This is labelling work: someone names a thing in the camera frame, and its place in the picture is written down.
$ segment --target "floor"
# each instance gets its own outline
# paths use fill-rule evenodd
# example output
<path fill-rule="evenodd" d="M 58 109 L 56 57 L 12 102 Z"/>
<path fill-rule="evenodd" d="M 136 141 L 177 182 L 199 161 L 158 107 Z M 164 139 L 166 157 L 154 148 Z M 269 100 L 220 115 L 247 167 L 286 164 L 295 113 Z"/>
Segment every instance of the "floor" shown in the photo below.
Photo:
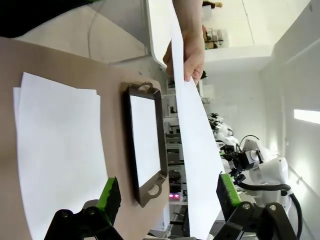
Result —
<path fill-rule="evenodd" d="M 116 6 L 110 5 L 113 3 L 109 0 L 76 8 L 38 26 L 17 39 L 106 64 L 144 56 L 147 48 L 131 35 L 138 35 L 140 36 L 138 39 L 141 40 L 140 33 L 144 29 L 142 28 L 144 26 L 141 27 L 141 14 L 135 15 L 137 20 L 134 20 L 135 16 L 128 19 L 126 14 L 129 6 L 126 3 L 132 4 L 133 2 L 135 5 L 139 5 L 140 0 L 121 0 L 121 2 L 118 5 L 126 6 L 125 9 L 115 9 Z M 128 21 L 131 22 L 131 25 L 121 24 Z M 125 67 L 161 83 L 164 83 L 167 77 L 152 59 L 126 64 Z"/>

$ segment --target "hand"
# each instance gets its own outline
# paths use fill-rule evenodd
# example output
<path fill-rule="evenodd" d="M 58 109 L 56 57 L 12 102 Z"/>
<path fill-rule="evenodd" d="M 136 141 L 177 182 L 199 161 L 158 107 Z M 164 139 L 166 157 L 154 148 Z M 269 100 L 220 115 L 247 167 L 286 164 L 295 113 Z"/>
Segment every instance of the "hand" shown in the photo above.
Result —
<path fill-rule="evenodd" d="M 205 63 L 205 41 L 200 32 L 184 31 L 183 37 L 183 75 L 184 80 L 189 82 L 191 76 L 197 85 Z M 172 61 L 171 43 L 169 44 L 166 53 L 163 57 L 164 63 L 167 65 L 166 72 L 170 76 L 174 75 L 174 66 Z"/>

